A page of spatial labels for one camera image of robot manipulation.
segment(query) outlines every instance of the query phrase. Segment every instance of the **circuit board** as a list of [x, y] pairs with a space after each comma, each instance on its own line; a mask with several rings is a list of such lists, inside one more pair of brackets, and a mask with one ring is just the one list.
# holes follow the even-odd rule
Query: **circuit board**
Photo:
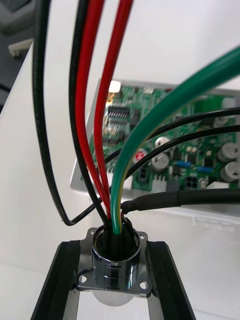
[[[131, 131], [154, 106], [164, 99], [171, 88], [159, 89], [153, 87], [136, 87], [118, 84], [118, 89], [109, 89], [102, 127], [104, 157], [122, 148]], [[209, 112], [228, 107], [235, 97], [206, 94], [192, 103], [184, 106], [173, 114], [163, 124], [202, 112]], [[135, 163], [145, 154], [156, 147], [156, 141], [168, 141], [179, 136], [213, 127], [214, 119], [206, 119], [183, 125], [164, 134], [160, 134], [145, 142], [133, 159]], [[225, 126], [234, 125], [235, 117], [227, 117]], [[167, 165], [164, 169], [156, 170], [154, 163], [149, 161], [144, 167], [133, 174], [131, 188], [146, 192], [159, 192], [173, 188], [204, 189], [213, 182], [224, 182], [221, 170], [226, 163], [220, 161], [217, 153], [227, 143], [236, 142], [236, 133], [228, 133], [204, 138], [198, 138], [179, 144], [165, 152]], [[93, 136], [90, 139], [90, 150], [95, 164]], [[109, 174], [113, 174], [117, 158], [106, 165]], [[238, 180], [229, 183], [230, 188], [238, 187]]]

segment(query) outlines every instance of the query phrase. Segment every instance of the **white surface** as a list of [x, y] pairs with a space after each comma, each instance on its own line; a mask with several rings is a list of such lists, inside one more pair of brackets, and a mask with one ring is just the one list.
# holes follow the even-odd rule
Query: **white surface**
[[214, 181], [213, 183], [209, 184], [206, 189], [227, 189], [229, 188], [229, 183], [227, 182], [219, 182]]
[[[73, 217], [88, 199], [69, 189], [75, 161], [68, 111], [68, 75], [77, 0], [52, 1], [45, 108], [54, 174]], [[114, 21], [117, 0], [106, 1], [87, 91], [91, 106]], [[179, 83], [236, 46], [237, 0], [135, 0], [114, 77]], [[224, 85], [238, 89], [237, 78]], [[40, 159], [31, 92], [31, 52], [0, 115], [0, 318], [29, 319], [57, 245], [82, 239], [100, 224], [96, 213], [74, 227], [59, 218]], [[240, 226], [162, 213], [132, 213], [137, 230], [168, 243], [198, 319], [240, 319]], [[148, 319], [147, 301], [111, 308], [81, 293], [78, 319]]]

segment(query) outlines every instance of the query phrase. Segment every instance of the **green and yellow wire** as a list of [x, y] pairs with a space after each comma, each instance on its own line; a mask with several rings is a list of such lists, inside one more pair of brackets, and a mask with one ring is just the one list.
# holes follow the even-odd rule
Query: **green and yellow wire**
[[240, 46], [192, 75], [158, 103], [134, 128], [125, 142], [115, 166], [111, 187], [113, 232], [122, 231], [121, 198], [125, 177], [138, 149], [162, 122], [197, 96], [240, 74]]

